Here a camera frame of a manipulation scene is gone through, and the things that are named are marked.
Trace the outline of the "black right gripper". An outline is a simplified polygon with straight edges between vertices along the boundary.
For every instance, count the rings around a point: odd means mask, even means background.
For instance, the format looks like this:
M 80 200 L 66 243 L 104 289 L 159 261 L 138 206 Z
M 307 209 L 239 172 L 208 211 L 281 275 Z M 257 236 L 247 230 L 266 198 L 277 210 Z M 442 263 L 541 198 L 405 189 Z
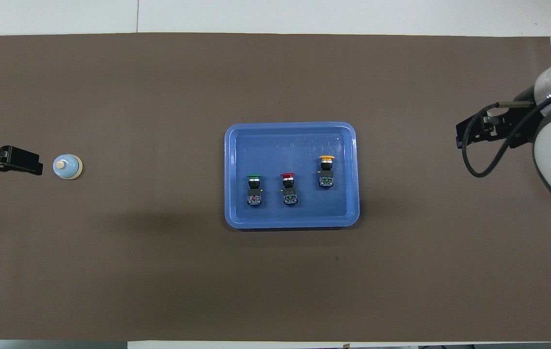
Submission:
M 544 116 L 535 112 L 533 102 L 499 102 L 495 109 L 506 109 L 499 115 L 477 116 L 466 118 L 455 125 L 456 147 L 462 149 L 469 128 L 468 146 L 477 142 L 494 142 L 508 140 L 509 146 L 522 146 L 532 142 L 535 132 Z

